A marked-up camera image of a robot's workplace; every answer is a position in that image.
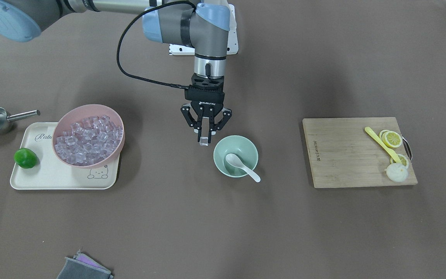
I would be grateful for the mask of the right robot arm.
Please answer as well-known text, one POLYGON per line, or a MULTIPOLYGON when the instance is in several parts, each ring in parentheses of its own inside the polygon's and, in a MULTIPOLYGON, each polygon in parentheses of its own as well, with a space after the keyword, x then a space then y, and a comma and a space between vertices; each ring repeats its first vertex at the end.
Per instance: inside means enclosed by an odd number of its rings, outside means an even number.
POLYGON ((85 11, 134 14, 127 29, 142 21, 153 42, 194 50, 191 84, 164 83, 183 89, 190 101, 181 107, 200 145, 208 145, 232 115, 224 107, 228 43, 234 36, 234 14, 226 0, 0 0, 0 35, 28 42, 68 14, 85 11))

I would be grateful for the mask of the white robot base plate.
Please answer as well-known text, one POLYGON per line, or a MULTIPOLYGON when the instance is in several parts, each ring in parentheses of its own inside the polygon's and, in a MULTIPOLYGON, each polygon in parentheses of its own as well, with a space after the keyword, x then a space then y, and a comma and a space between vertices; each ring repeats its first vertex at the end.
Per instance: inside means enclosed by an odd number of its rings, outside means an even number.
MULTIPOLYGON (((230 16, 230 31, 228 35, 228 46, 227 46, 227 55, 235 55, 238 53, 239 45, 238 45, 238 37, 237 37, 237 20, 235 18, 235 7, 232 4, 229 4, 227 0, 207 0, 206 2, 212 4, 221 4, 226 5, 231 12, 230 16)), ((183 46, 183 45, 175 45, 169 44, 169 55, 194 55, 194 48, 183 46)))

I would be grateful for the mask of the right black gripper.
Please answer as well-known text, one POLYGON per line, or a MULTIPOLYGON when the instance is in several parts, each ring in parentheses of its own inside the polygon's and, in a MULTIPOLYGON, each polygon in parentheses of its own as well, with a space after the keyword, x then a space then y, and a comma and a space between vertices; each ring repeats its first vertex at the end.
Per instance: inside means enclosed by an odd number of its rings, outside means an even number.
POLYGON ((212 142, 212 135, 223 129, 232 116, 232 111, 223 106, 225 93, 223 92, 224 77, 203 77, 193 74, 192 84, 184 90, 185 99, 190 101, 181 108, 189 127, 197 130, 197 141, 200 145, 203 118, 208 118, 208 144, 212 142))

